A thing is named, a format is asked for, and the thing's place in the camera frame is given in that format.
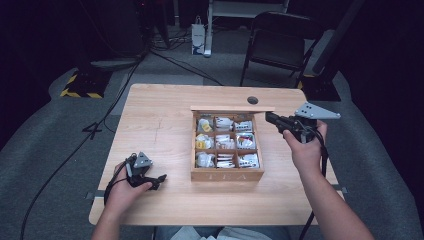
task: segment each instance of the wrist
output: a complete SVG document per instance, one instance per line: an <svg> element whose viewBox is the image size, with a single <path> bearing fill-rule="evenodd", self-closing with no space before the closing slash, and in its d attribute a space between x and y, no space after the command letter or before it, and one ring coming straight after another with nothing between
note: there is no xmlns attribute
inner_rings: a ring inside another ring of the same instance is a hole
<svg viewBox="0 0 424 240"><path fill-rule="evenodd" d="M121 222L123 213L120 211L117 211L116 209L112 208L112 207L105 207L105 209L103 210L102 215L104 215L104 218L107 219L108 221L113 221L113 222Z"/></svg>
<svg viewBox="0 0 424 240"><path fill-rule="evenodd" d="M299 169L298 171L302 179L304 178L317 179L317 178L324 177L321 173L321 169L319 168L306 168L306 169Z"/></svg>

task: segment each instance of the wooden box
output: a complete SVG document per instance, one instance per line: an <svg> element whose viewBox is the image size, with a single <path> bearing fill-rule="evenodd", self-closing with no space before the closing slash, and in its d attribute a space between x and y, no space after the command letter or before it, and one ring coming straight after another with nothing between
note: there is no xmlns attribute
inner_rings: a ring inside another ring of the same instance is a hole
<svg viewBox="0 0 424 240"><path fill-rule="evenodd" d="M274 108L192 106L191 110L191 180L259 181L265 169L255 113Z"/></svg>

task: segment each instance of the gray carpet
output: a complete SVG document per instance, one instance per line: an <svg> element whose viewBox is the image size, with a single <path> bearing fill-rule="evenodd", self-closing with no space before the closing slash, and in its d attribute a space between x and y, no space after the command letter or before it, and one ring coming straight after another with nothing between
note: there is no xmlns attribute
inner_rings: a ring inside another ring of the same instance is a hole
<svg viewBox="0 0 424 240"><path fill-rule="evenodd" d="M190 44L159 53L190 64L184 65L194 72L201 69L223 85L237 86L247 34L242 29L216 33L211 58L192 56ZM328 37L331 34L323 40L322 46ZM70 69L53 82L51 102L31 116L0 153L0 239L19 237L25 212L35 194L87 136L81 130L104 116L128 74L128 70L114 72L103 99L59 97L73 71ZM192 72L152 54L135 74L193 76ZM251 65L245 85L291 86L293 79L287 78L288 74L284 70ZM207 78L203 84L218 85ZM327 145L338 180L349 191L345 195L347 203L377 239L423 239L411 193L378 136L352 103L349 86L341 74L335 77L334 84L341 102L313 103L342 115L340 120L327 121ZM102 132L88 140L47 185L29 215L25 239L90 237L93 230L88 222L91 202L84 197L97 189L114 137L108 128L115 130L119 118L119 115L108 116L106 125L100 126ZM296 239L302 226L289 229ZM150 239L151 232L151 227L123 226L122 239ZM319 228L313 226L306 239L323 238Z"/></svg>

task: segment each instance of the black chair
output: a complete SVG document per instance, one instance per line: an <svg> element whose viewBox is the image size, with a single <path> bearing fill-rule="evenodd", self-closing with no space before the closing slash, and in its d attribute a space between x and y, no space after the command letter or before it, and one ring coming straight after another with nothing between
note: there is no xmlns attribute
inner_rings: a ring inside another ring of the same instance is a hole
<svg viewBox="0 0 424 240"><path fill-rule="evenodd" d="M244 60L240 87L243 85L249 62L291 70L299 77L312 55L315 45L321 39L325 29L310 17L281 12L263 12L252 21L249 44ZM305 40L312 40L312 45L305 53Z"/></svg>

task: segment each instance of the hand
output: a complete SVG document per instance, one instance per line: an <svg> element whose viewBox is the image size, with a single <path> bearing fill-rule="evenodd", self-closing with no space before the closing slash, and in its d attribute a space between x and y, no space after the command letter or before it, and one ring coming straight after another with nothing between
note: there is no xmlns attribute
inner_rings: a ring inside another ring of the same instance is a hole
<svg viewBox="0 0 424 240"><path fill-rule="evenodd" d="M327 134L327 124L317 121L318 131L321 133L324 141ZM308 143L300 143L289 130L283 132L289 147L292 150L293 163L300 174L320 174L321 144L315 137Z"/></svg>
<svg viewBox="0 0 424 240"><path fill-rule="evenodd" d="M121 166L121 164L115 167L115 172ZM124 166L115 180L115 185L110 191L109 198L106 203L104 211L108 211L110 214L113 214L115 217L121 217L124 212L135 202L135 200L141 196L145 191L152 187L152 183L147 182L136 188L131 187L131 185L126 180L127 178L127 169Z"/></svg>

